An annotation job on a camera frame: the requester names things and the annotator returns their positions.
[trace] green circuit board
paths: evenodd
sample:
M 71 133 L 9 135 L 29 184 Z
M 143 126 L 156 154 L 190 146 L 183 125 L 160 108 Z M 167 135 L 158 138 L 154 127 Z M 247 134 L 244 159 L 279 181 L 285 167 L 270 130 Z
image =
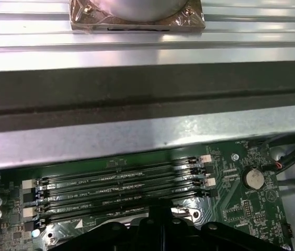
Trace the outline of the green circuit board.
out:
M 108 212 L 106 209 L 111 205 L 125 202 L 112 198 L 100 204 L 105 213 L 88 213 L 98 208 L 94 201 L 99 201 L 100 193 L 119 189 L 91 188 L 94 182 L 91 177 L 97 177 L 98 182 L 126 179 L 129 185 L 126 181 L 121 183 L 121 191 L 140 188 L 146 196 L 171 198 L 176 205 L 199 210 L 197 227 L 218 221 L 276 245 L 292 247 L 292 231 L 276 175 L 262 168 L 268 164 L 256 146 L 251 147 L 248 141 L 232 141 L 3 170 L 0 171 L 0 250 L 50 250 L 105 221 L 146 213 L 144 205 Z M 204 172 L 193 173 L 189 171 L 192 168 Z M 169 186 L 168 174 L 174 175 L 171 171 L 177 172 L 176 182 Z M 250 171 L 259 172 L 262 186 L 258 178 L 246 180 L 245 174 Z M 194 183 L 202 180 L 199 189 L 204 196 L 194 193 L 192 179 Z M 254 182 L 254 187 L 249 187 L 249 182 Z M 127 201 L 137 199 L 136 195 L 128 194 Z

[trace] ram slot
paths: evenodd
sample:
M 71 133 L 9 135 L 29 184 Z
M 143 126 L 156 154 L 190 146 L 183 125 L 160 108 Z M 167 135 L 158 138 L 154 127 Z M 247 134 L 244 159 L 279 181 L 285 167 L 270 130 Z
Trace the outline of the ram slot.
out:
M 48 191 L 48 193 L 62 193 L 66 191 L 80 190 L 92 187 L 103 187 L 116 185 L 119 182 L 133 182 L 135 180 L 147 180 L 149 178 L 168 177 L 174 175 L 189 175 L 193 167 L 174 170 L 173 167 L 158 167 L 149 170 L 114 174 L 108 176 L 87 177 L 83 179 L 73 179 L 66 182 L 49 184 L 37 187 L 37 191 Z
M 181 198 L 188 198 L 189 196 L 194 195 L 194 191 L 192 190 L 191 193 L 189 189 L 196 189 L 195 187 L 192 188 L 187 188 L 186 192 L 179 192 L 179 193 L 168 193 L 166 195 L 166 191 L 160 192 L 164 193 L 164 196 L 161 196 L 159 198 L 172 198 L 172 196 L 175 199 L 181 199 Z M 80 210 L 80 211 L 74 211 L 74 212 L 68 212 L 68 213 L 62 213 L 62 214 L 52 214 L 52 215 L 41 215 L 39 217 L 39 220 L 44 219 L 48 224 L 53 223 L 53 221 L 64 221 L 68 220 L 71 218 L 77 218 L 77 217 L 84 217 L 84 216 L 95 216 L 99 214 L 105 214 L 105 215 L 115 215 L 117 212 L 123 212 L 126 210 L 130 210 L 132 208 L 147 208 L 149 204 L 151 204 L 152 200 L 151 198 L 145 198 L 145 199 L 140 199 L 138 201 L 122 201 L 120 203 L 116 204 L 106 204 L 101 207 L 96 207 L 93 209 L 85 209 L 85 210 Z
M 166 196 L 170 196 L 172 194 L 179 194 L 183 193 L 185 191 L 193 191 L 195 189 L 198 189 L 197 186 L 183 186 L 183 187 L 176 187 L 171 189 L 162 189 L 162 190 L 154 190 L 146 193 L 140 193 L 137 195 L 127 196 L 127 197 L 115 197 L 115 198 L 108 198 L 103 200 L 90 200 L 86 202 L 80 202 L 80 203 L 72 203 L 72 204 L 65 204 L 65 205 L 51 205 L 47 207 L 40 207 L 38 210 L 41 211 L 39 214 L 40 217 L 44 217 L 49 214 L 61 214 L 61 213 L 71 213 L 73 211 L 80 211 L 80 210 L 87 210 L 87 209 L 93 209 L 93 210 L 104 210 L 105 206 L 115 205 L 123 202 L 133 202 L 137 201 L 137 203 L 140 203 L 139 201 L 142 199 L 148 199 L 148 198 L 164 198 Z
M 113 173 L 122 173 L 122 172 L 129 172 L 129 171 L 137 171 L 145 168 L 153 168 L 153 167 L 161 167 L 161 166 L 177 166 L 177 165 L 191 165 L 198 163 L 196 157 L 187 157 L 182 159 L 177 159 L 171 162 L 164 162 L 164 163 L 157 163 L 157 164 L 150 164 L 150 165 L 143 165 L 143 166 L 119 166 L 116 168 L 105 168 L 101 171 L 89 172 L 89 173 L 82 173 L 82 174 L 69 174 L 69 175 L 60 175 L 60 176 L 53 176 L 47 177 L 42 179 L 44 182 L 52 183 L 52 182 L 60 182 L 69 179 L 79 179 L 84 177 L 91 177 L 96 175 L 107 175 Z
M 158 178 L 146 181 L 129 182 L 125 184 L 119 184 L 116 186 L 103 187 L 103 188 L 89 188 L 79 191 L 69 191 L 62 193 L 49 193 L 48 196 L 38 199 L 38 204 L 50 203 L 55 201 L 70 200 L 84 197 L 91 197 L 96 195 L 106 195 L 112 192 L 132 192 L 135 189 L 143 189 L 150 186 L 156 186 L 157 184 L 171 185 L 174 186 L 177 183 L 184 182 L 183 175 L 171 176 L 166 178 Z

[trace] wire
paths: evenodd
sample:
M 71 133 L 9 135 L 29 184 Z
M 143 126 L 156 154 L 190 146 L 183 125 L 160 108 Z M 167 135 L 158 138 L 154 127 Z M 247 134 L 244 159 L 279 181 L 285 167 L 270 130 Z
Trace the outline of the wire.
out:
M 277 166 L 278 169 L 282 169 L 282 164 L 280 162 L 276 161 L 275 165 Z

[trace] dimm slot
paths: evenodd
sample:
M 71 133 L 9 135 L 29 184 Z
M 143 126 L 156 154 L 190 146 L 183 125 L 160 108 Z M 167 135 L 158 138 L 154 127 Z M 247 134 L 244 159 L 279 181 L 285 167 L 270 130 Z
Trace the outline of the dimm slot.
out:
M 78 191 L 78 190 L 83 190 L 83 189 L 88 189 L 88 188 L 102 188 L 102 187 L 110 187 L 110 186 L 120 186 L 124 184 L 129 184 L 132 182 L 144 182 L 147 180 L 151 179 L 158 179 L 158 178 L 167 178 L 167 177 L 183 177 L 188 178 L 190 177 L 191 170 L 189 169 L 184 169 L 181 172 L 164 172 L 162 174 L 154 174 L 154 175 L 149 175 L 149 176 L 144 176 L 142 178 L 131 178 L 131 179 L 121 179 L 121 180 L 116 180 L 116 181 L 105 181 L 105 182 L 98 182 L 98 183 L 91 183 L 91 184 L 85 184 L 85 185 L 80 185 L 80 186 L 74 186 L 74 187 L 65 187 L 65 188 L 60 188 L 60 189 L 55 189 L 55 190 L 48 190 L 46 191 L 46 194 L 48 196 L 54 196 L 54 195 L 60 195 L 64 192 L 72 192 L 72 191 Z
M 37 186 L 38 191 L 46 191 L 46 190 L 64 190 L 66 189 L 79 189 L 81 186 L 100 186 L 102 184 L 105 185 L 112 185 L 116 184 L 119 181 L 132 181 L 137 178 L 144 178 L 148 177 L 149 175 L 157 175 L 160 174 L 162 176 L 166 176 L 166 174 L 172 173 L 181 173 L 185 170 L 191 170 L 199 166 L 187 165 L 182 167 L 182 169 L 176 169 L 174 166 L 159 166 L 159 167 L 152 167 L 142 170 L 136 170 L 131 172 L 121 172 L 112 175 L 98 175 L 98 176 L 88 176 L 85 178 L 75 178 L 66 180 L 64 182 L 49 182 L 47 185 L 44 186 Z
M 174 196 L 168 195 L 165 196 L 164 198 L 169 198 L 169 199 L 187 199 L 193 197 L 195 194 L 194 193 L 189 193 L 189 192 L 184 192 L 184 193 L 179 193 L 175 194 Z M 97 210 L 81 210 L 81 211 L 76 211 L 76 212 L 71 212 L 71 213 L 65 213 L 65 214 L 59 214 L 59 215 L 51 215 L 50 217 L 40 218 L 40 220 L 45 220 L 46 224 L 50 223 L 55 223 L 55 222 L 61 222 L 61 221 L 67 221 L 70 219 L 74 218 L 81 218 L 85 216 L 93 216 L 93 215 L 104 215 L 104 216 L 118 216 L 122 212 L 128 211 L 128 210 L 133 210 L 133 209 L 147 209 L 149 203 L 151 203 L 151 199 L 143 199 L 139 201 L 139 204 L 137 204 L 137 201 L 132 201 L 132 202 L 123 202 L 119 203 L 117 205 L 111 205 L 110 207 L 104 206 Z
M 44 213 L 40 213 L 40 217 L 43 217 L 45 215 L 49 214 L 60 214 L 60 213 L 70 213 L 73 211 L 79 211 L 79 210 L 86 210 L 86 209 L 95 209 L 98 207 L 108 206 L 116 203 L 126 202 L 126 201 L 138 201 L 141 199 L 147 199 L 147 198 L 153 198 L 153 197 L 160 197 L 163 198 L 165 196 L 169 196 L 172 193 L 175 192 L 175 190 L 178 190 L 177 193 L 179 193 L 179 190 L 194 190 L 196 189 L 196 186 L 192 187 L 178 187 L 173 189 L 163 189 L 163 190 L 156 190 L 151 191 L 148 193 L 141 193 L 138 195 L 132 195 L 129 197 L 114 197 L 109 199 L 103 199 L 103 200 L 93 200 L 93 201 L 85 201 L 80 203 L 73 203 L 73 204 L 67 204 L 67 205 L 57 205 L 57 206 L 48 206 L 44 207 L 43 211 Z
M 39 199 L 37 202 L 38 204 L 44 204 L 44 203 L 51 203 L 51 202 L 57 202 L 57 201 L 64 201 L 64 200 L 71 200 L 71 199 L 78 199 L 78 198 L 87 198 L 92 196 L 101 196 L 101 195 L 108 195 L 110 193 L 114 193 L 114 195 L 131 195 L 133 193 L 137 192 L 144 192 L 144 191 L 150 191 L 154 190 L 156 188 L 171 188 L 175 186 L 181 186 L 181 185 L 189 185 L 192 184 L 192 180 L 189 181 L 176 181 L 172 177 L 169 178 L 162 178 L 162 179 L 155 179 L 155 180 L 149 180 L 145 182 L 133 182 L 129 184 L 125 184 L 124 186 L 112 186 L 112 187 L 106 187 L 106 188 L 92 188 L 92 189 L 86 189 L 86 190 L 79 190 L 79 191 L 73 191 L 73 192 L 67 192 L 61 195 L 55 195 L 55 196 L 49 196 L 43 199 Z
M 197 163 L 196 157 L 187 157 L 187 158 L 176 159 L 171 162 L 156 163 L 156 164 L 149 164 L 149 165 L 142 165 L 142 166 L 120 166 L 116 168 L 105 168 L 102 171 L 95 171 L 95 172 L 89 172 L 89 173 L 68 174 L 68 175 L 47 177 L 45 178 L 45 181 L 58 182 L 58 181 L 64 181 L 67 179 L 84 178 L 84 177 L 95 176 L 95 175 L 107 175 L 107 174 L 118 173 L 118 172 L 137 171 L 142 168 L 149 168 L 149 167 L 186 165 L 186 164 L 194 164 L 194 163 Z

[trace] chip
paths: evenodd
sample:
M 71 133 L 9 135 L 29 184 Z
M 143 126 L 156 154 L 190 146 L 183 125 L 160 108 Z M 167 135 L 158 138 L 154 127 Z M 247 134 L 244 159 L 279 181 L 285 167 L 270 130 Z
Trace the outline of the chip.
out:
M 10 216 L 10 223 L 15 224 L 20 222 L 20 215 L 18 213 L 14 213 Z
M 20 239 L 22 234 L 20 232 L 13 233 L 13 239 Z
M 24 223 L 24 231 L 29 232 L 35 229 L 33 221 L 25 222 Z
M 17 188 L 13 189 L 12 191 L 10 191 L 10 197 L 11 198 L 20 197 L 20 191 Z
M 24 203 L 27 203 L 27 202 L 33 202 L 34 201 L 34 195 L 33 195 L 33 193 L 25 193 L 24 195 L 23 195 L 23 202 Z

